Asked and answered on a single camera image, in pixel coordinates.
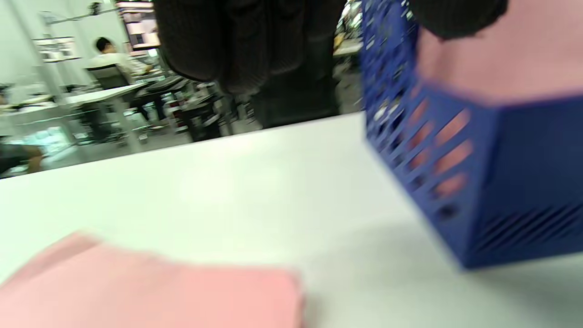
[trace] desk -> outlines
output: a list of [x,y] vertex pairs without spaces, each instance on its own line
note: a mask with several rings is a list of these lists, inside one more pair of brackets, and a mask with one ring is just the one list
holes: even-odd
[[120,88],[102,90],[97,92],[85,93],[83,95],[67,97],[65,101],[72,106],[80,106],[83,104],[91,104],[108,101],[112,104],[118,121],[124,132],[128,135],[128,145],[132,152],[142,151],[142,146],[138,140],[138,136],[132,130],[132,126],[124,115],[124,111],[128,108],[127,104],[121,99],[123,96],[137,89],[143,88],[145,84],[137,83]]
[[345,40],[336,51],[334,51],[334,57],[351,56],[359,53],[360,49],[363,47],[362,41],[356,40]]
[[351,114],[2,180],[0,281],[82,229],[295,268],[310,328],[581,327],[583,256],[460,272],[363,127]]

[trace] pink object in basket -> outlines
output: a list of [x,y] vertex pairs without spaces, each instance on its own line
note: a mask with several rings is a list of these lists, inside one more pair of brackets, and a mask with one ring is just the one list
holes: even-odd
[[583,92],[583,1],[510,0],[478,37],[440,42],[424,31],[421,75],[486,104]]
[[73,235],[0,288],[2,328],[299,328],[282,270],[197,267]]

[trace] black chair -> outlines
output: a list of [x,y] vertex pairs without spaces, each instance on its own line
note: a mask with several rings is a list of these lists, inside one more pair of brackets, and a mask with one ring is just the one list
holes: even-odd
[[187,126],[192,142],[220,138],[220,120],[222,116],[215,111],[215,102],[222,99],[210,95],[191,105],[189,110],[181,110],[178,118]]

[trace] ventilation slot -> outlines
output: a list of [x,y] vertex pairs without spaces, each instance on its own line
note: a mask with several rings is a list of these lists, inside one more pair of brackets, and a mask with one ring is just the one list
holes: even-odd
[[547,243],[581,233],[582,205],[547,208],[517,215],[507,215],[486,226],[477,244],[478,252]]

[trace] person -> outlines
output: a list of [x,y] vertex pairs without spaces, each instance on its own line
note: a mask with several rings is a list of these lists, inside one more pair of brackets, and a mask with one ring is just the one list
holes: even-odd
[[4,144],[0,139],[0,175],[26,162],[28,162],[28,174],[40,172],[42,161],[43,152],[39,147]]
[[[90,61],[91,67],[103,67],[108,65],[117,65],[122,73],[127,78],[128,82],[135,83],[135,75],[147,74],[152,70],[151,65],[146,65],[138,60],[133,59],[128,54],[119,53],[113,43],[106,39],[105,37],[100,37],[95,42],[95,47],[100,52],[100,54]],[[154,127],[163,127],[167,125],[167,118],[164,112],[164,101],[162,101],[161,96],[157,96],[152,101],[156,107],[156,113],[158,115],[158,124],[155,124],[150,119],[149,113],[144,109],[145,103],[143,100],[136,99],[129,105],[135,107],[137,111],[144,116],[144,119]]]

